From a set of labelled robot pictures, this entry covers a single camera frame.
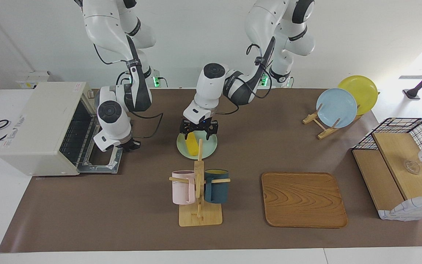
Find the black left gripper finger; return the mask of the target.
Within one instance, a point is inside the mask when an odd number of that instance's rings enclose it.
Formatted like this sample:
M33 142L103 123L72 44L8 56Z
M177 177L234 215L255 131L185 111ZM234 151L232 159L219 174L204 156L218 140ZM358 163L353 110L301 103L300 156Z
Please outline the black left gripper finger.
M218 132L218 120L204 119L201 122L201 128L206 132L206 140L209 140L211 135L217 134Z
M180 123L180 134L184 135L184 139L186 140L188 138L188 135L196 130L197 124L194 124L193 122L182 119Z

